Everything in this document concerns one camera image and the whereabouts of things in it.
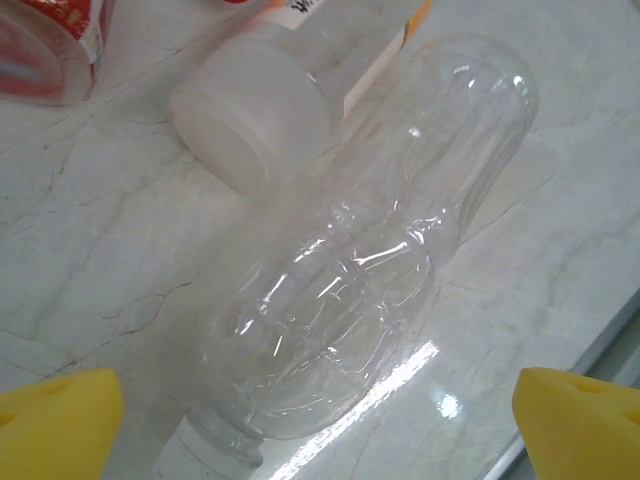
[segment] yellow object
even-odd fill
[[[640,391],[524,369],[513,413],[540,480],[640,479]]]
[[[124,413],[113,370],[0,395],[0,479],[97,480]]]

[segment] marble surface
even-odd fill
[[[127,412],[107,480],[144,478],[184,413],[158,352],[246,209],[166,122],[169,92],[238,12],[122,1],[89,101],[0,102],[0,390],[115,368]],[[640,286],[635,5],[436,0],[417,41],[454,31],[522,54],[538,119],[442,272],[424,347],[334,427],[267,442],[255,480],[477,477],[516,432],[519,370],[571,367]]]

